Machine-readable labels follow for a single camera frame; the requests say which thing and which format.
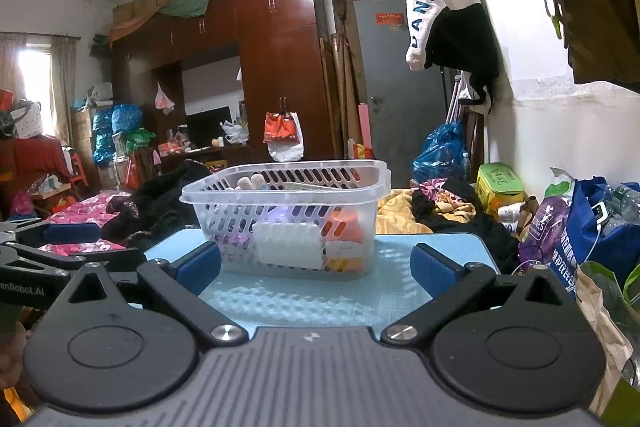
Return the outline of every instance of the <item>purple package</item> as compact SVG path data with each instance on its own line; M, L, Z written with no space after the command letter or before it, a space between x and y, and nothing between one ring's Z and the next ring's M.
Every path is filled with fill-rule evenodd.
M565 197L550 196L545 198L531 222L529 235L518 245L520 262L551 263L554 248L562 235L568 216L569 204L567 204Z

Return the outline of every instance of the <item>window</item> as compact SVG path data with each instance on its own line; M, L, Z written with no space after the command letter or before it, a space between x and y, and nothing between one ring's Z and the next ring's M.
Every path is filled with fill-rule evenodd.
M24 77L27 100L40 102L42 106L43 134L55 136L51 116L51 54L45 47L28 48L20 52L18 63Z

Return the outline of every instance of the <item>pink bedsheet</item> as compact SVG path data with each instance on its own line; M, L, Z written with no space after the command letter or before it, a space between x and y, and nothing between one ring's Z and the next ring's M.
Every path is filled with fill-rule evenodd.
M128 192L117 192L116 190L101 192L93 198L79 201L72 204L61 212L57 212L47 219L49 223L97 223L102 227L107 221L118 214L107 214L107 203L114 196L129 196ZM124 247L110 243L103 239L96 243L77 243L74 245L45 245L40 248L59 255L75 255L77 253L87 253L103 250L122 250Z

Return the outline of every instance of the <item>yellow container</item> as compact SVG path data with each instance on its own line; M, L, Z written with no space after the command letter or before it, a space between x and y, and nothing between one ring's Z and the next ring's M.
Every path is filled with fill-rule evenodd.
M498 216L498 208L527 199L522 181L504 163L485 163L478 170L478 199L487 214Z

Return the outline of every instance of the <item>pile of clothes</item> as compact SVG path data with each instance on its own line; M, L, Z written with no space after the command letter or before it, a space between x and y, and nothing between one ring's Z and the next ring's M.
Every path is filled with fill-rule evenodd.
M102 227L102 238L127 248L146 251L186 226L199 226L192 204L182 203L182 189L210 171L202 163L185 160L176 169L145 182L131 196L115 196L107 206L119 214Z
M417 223L431 232L476 234L486 245L501 273L518 266L518 240L485 213L475 189L455 178L421 183L412 193L411 211Z

